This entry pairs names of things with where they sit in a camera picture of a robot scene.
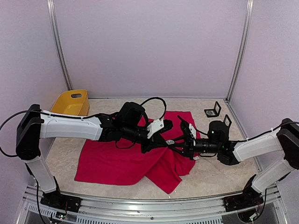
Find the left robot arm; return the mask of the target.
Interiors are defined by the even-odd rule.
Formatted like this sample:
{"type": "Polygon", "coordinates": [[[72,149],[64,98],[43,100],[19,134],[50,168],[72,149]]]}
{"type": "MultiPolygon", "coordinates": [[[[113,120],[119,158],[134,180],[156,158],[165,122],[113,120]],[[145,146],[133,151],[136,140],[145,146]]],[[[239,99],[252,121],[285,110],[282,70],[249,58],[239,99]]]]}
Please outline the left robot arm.
{"type": "Polygon", "coordinates": [[[43,195],[37,201],[65,212],[78,212],[81,198],[62,194],[39,148],[40,139],[80,138],[98,142],[118,142],[126,139],[140,144],[141,152],[165,147],[162,133],[172,129],[173,123],[163,117],[149,121],[145,108],[135,102],[126,102],[118,112],[91,116],[70,116],[42,110],[33,104],[17,127],[16,154],[26,164],[43,195]]]}

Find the black brooch display box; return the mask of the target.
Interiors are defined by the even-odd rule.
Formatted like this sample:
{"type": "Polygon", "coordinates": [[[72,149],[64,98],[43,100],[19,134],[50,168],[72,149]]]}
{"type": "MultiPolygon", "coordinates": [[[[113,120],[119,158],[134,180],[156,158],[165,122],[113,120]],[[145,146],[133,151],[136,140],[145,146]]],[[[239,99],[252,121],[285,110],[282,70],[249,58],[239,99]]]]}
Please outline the black brooch display box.
{"type": "Polygon", "coordinates": [[[219,104],[218,101],[215,101],[214,107],[213,107],[212,109],[205,109],[204,112],[205,112],[205,115],[206,115],[208,118],[218,117],[218,116],[220,115],[220,112],[221,112],[221,105],[219,104]],[[214,115],[213,115],[213,116],[208,116],[208,115],[206,114],[207,111],[213,111],[213,112],[214,112],[214,115]]]}

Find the yellow plastic basket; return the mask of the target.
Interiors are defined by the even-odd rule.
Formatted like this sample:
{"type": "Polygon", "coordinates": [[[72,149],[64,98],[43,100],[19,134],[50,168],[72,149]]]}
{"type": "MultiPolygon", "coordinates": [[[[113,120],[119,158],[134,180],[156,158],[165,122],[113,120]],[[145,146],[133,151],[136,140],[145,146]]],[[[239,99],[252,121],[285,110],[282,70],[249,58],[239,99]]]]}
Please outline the yellow plastic basket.
{"type": "Polygon", "coordinates": [[[89,112],[89,99],[87,90],[72,90],[62,93],[54,103],[51,112],[87,116],[89,112]]]}

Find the magenta t-shirt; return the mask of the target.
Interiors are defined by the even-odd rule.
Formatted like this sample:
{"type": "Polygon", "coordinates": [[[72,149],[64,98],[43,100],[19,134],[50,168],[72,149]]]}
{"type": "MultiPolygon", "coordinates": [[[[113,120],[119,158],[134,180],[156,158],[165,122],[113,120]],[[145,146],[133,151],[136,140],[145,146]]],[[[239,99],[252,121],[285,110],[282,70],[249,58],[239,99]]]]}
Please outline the magenta t-shirt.
{"type": "Polygon", "coordinates": [[[86,140],[74,180],[86,183],[130,186],[147,177],[167,194],[188,175],[195,161],[170,149],[156,148],[145,154],[129,140],[97,142],[86,140]]]}

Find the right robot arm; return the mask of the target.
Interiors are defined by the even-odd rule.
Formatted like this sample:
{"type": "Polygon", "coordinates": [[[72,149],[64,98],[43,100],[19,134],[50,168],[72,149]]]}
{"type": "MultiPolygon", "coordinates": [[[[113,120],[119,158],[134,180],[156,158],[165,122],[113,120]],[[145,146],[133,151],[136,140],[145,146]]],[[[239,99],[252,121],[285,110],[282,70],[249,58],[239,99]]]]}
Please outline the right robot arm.
{"type": "Polygon", "coordinates": [[[265,203],[262,193],[299,168],[299,124],[291,119],[284,119],[277,127],[246,140],[229,140],[230,125],[220,120],[210,122],[206,138],[197,139],[196,129],[184,120],[181,129],[182,136],[166,143],[169,149],[191,160],[195,154],[214,154],[222,164],[233,166],[263,154],[283,152],[280,159],[253,175],[242,193],[223,199],[227,212],[265,203]]]}

